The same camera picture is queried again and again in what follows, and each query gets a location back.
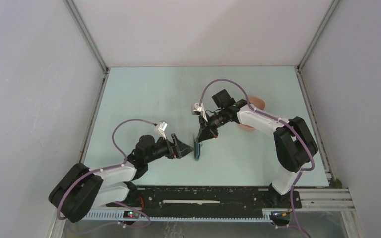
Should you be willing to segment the green leather card holder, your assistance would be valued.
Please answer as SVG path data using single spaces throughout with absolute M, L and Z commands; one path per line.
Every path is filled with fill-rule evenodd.
M 194 159 L 198 161 L 201 155 L 201 143 L 198 141 L 196 135 L 193 135 Z

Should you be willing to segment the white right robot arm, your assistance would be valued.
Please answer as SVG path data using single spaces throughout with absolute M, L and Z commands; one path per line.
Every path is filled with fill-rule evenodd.
M 311 162 L 313 155 L 318 152 L 306 122 L 301 117 L 284 119 L 270 115 L 245 99 L 235 101 L 225 89 L 212 96 L 212 99 L 218 108 L 212 115 L 206 113 L 203 103 L 194 103 L 191 108 L 200 124 L 198 134 L 193 139 L 194 158 L 200 158 L 201 142 L 217 138 L 218 129 L 229 122 L 272 135 L 280 168 L 270 185 L 272 191 L 268 199 L 274 207 L 282 207 L 288 202 L 288 193 L 297 182 L 302 167 Z

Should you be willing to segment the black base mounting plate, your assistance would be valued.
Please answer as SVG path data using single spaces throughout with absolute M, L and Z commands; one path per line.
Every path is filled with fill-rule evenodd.
M 302 207 L 297 191 L 279 195 L 258 186 L 137 186 L 123 201 L 151 218 L 265 218 L 264 211 Z

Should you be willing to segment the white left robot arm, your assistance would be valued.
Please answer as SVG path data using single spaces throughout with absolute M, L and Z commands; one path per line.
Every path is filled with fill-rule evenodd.
M 170 140 L 143 135 L 122 165 L 93 170 L 83 163 L 73 165 L 48 200 L 59 210 L 62 219 L 73 223 L 83 219 L 91 209 L 109 203 L 132 206 L 137 200 L 132 182 L 148 171 L 149 163 L 161 158 L 180 159 L 193 151 L 192 146 L 181 142 L 174 133 Z

